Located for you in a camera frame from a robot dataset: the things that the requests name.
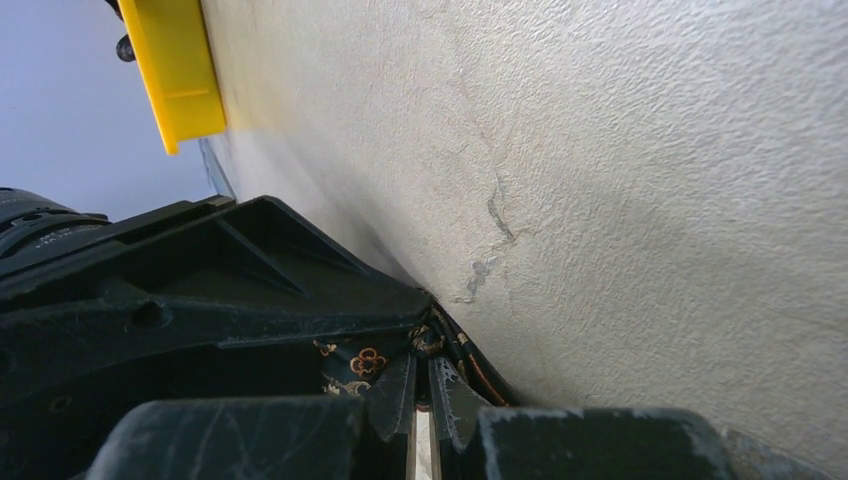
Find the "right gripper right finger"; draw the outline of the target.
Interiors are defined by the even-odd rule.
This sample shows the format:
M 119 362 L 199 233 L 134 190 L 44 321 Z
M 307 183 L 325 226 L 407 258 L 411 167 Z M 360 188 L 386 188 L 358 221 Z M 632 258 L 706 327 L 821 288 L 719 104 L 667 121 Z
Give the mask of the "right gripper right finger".
M 495 407 L 428 363 L 444 479 L 734 479 L 718 432 L 673 408 Z

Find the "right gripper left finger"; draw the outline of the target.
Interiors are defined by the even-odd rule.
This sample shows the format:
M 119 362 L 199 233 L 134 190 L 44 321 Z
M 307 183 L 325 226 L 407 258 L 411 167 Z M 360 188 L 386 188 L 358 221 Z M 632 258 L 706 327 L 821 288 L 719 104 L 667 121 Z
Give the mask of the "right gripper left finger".
M 153 401 L 128 412 L 89 479 L 406 479 L 417 360 L 362 396 Z

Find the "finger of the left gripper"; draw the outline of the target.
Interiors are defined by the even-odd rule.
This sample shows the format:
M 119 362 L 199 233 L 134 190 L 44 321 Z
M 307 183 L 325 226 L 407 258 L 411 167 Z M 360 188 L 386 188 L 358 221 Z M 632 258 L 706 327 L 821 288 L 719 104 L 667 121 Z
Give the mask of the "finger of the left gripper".
M 215 195 L 117 223 L 1 199 L 1 400 L 214 345 L 402 331 L 422 291 L 368 266 L 281 200 Z

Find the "dark brown patterned tie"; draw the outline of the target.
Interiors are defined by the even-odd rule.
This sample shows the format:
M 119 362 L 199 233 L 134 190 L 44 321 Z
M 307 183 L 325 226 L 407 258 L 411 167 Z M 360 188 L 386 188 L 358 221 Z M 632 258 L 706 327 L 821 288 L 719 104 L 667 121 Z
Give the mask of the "dark brown patterned tie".
M 502 375 L 438 303 L 407 333 L 319 338 L 313 345 L 322 357 L 322 391 L 328 394 L 362 396 L 392 363 L 410 355 L 423 362 L 447 360 L 472 390 L 494 406 L 519 404 Z

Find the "yellow plastic bin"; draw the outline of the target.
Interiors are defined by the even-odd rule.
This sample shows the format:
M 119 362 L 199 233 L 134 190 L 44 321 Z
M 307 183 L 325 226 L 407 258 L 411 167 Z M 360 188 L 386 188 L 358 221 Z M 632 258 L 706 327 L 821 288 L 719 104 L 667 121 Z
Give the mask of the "yellow plastic bin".
M 165 152 L 223 132 L 226 117 L 199 0 L 118 2 Z

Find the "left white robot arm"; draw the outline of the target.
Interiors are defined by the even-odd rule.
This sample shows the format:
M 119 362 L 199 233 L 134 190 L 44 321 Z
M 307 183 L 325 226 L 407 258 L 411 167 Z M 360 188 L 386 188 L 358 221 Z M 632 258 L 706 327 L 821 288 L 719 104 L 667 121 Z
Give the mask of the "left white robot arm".
M 117 223 L 1 193 L 1 401 L 213 345 L 394 332 L 430 309 L 281 200 L 215 195 Z

